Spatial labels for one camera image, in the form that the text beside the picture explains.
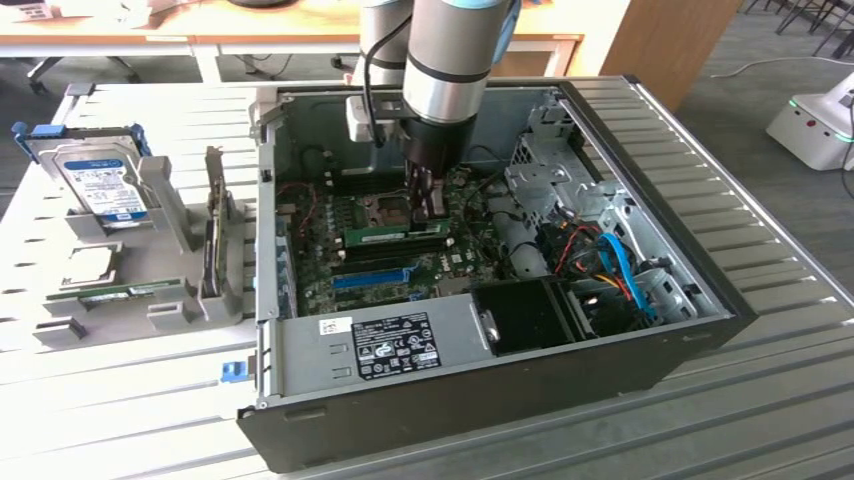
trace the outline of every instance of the floor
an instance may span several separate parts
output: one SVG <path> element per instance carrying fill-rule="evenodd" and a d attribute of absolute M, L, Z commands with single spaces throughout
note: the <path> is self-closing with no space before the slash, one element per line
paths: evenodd
<path fill-rule="evenodd" d="M 786 62 L 756 67 L 736 78 L 709 78 L 754 60 L 812 54 L 818 37 L 806 34 L 806 20 L 796 21 L 785 34 L 777 36 L 774 28 L 781 18 L 761 9 L 736 17 L 677 116 L 820 262 L 848 289 L 854 290 L 850 261 L 854 199 L 845 193 L 840 173 L 809 169 L 765 134 L 765 127 L 789 97 L 794 93 L 826 91 L 852 72 L 852 67 L 818 61 Z M 146 82 L 200 81 L 191 58 L 127 60 Z M 259 66 L 278 72 L 286 60 L 287 56 L 277 55 L 259 62 Z M 237 57 L 223 57 L 221 68 L 226 81 L 258 80 L 245 73 Z M 124 81 L 107 59 L 70 58 L 46 75 L 44 83 L 52 94 L 40 97 L 23 81 L 27 69 L 23 62 L 0 60 L 0 132 L 8 132 L 15 121 L 31 124 L 50 121 L 68 82 Z M 331 68 L 329 56 L 297 56 L 279 79 L 338 76 L 341 72 Z M 0 134 L 0 215 L 26 168 L 27 160 L 11 136 Z"/>

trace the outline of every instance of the circuit board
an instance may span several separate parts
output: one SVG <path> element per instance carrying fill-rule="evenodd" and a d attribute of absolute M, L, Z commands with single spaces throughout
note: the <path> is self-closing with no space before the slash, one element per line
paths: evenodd
<path fill-rule="evenodd" d="M 281 187 L 285 192 L 279 197 L 279 215 L 286 219 L 294 246 L 301 316 L 455 295 L 469 291 L 473 284 L 501 278 L 497 254 L 490 255 L 485 248 L 489 246 L 498 252 L 493 223 L 478 216 L 463 221 L 463 209 L 471 211 L 473 206 L 482 205 L 479 180 L 471 171 L 458 170 L 449 177 L 449 218 L 434 223 L 426 232 L 418 232 L 421 238 L 441 235 L 441 248 L 373 262 L 373 265 L 385 263 L 389 266 L 379 273 L 371 273 L 373 277 L 357 273 L 361 263 L 345 261 L 345 243 L 353 242 L 358 234 L 362 234 L 358 238 L 362 242 L 370 239 L 366 232 L 374 236 L 379 236 L 378 231 L 386 232 L 382 235 L 387 237 L 409 227 L 409 213 L 402 218 L 398 201 L 402 192 L 397 189 L 367 195 L 335 195 L 330 183 L 293 183 Z M 386 210 L 379 209 L 385 212 L 379 224 L 371 213 L 379 210 L 367 208 L 381 203 L 378 200 L 386 202 Z M 342 209 L 353 210 L 355 217 L 347 225 L 342 222 Z"/>

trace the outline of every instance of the ribbed metal surface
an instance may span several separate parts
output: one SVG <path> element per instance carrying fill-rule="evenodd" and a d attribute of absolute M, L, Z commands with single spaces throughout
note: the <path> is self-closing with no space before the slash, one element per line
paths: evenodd
<path fill-rule="evenodd" d="M 619 78 L 574 83 L 762 317 L 650 391 L 287 478 L 770 480 L 852 474 L 849 300 L 644 92 Z M 152 118 L 196 118 L 199 128 L 188 131 L 204 136 L 217 130 L 203 119 L 227 125 L 246 118 L 238 116 L 239 90 L 104 86 L 74 114 L 79 122 L 108 122 L 111 106 L 131 95 L 148 105 L 162 98 L 175 114 L 155 112 Z M 182 102 L 168 99 L 188 92 L 215 113 L 204 115 L 200 105 L 194 113 L 175 111 Z M 168 128 L 160 131 L 170 142 Z M 251 169 L 251 152 L 237 129 L 222 132 L 235 135 L 223 137 L 235 148 L 227 176 L 250 192 L 253 176 L 238 172 Z M 195 157 L 187 158 L 182 171 L 199 170 Z M 188 190 L 202 186 L 192 174 L 179 178 Z M 30 191 L 32 175 L 27 181 Z M 223 361 L 246 356 L 253 344 L 245 322 L 83 350 L 6 353 L 0 361 L 18 368 L 0 371 L 0 406 L 18 414 L 7 415 L 0 440 L 4 477 L 271 478 L 234 421 L 221 417 L 250 403 L 246 384 L 222 387 L 217 378 Z"/>

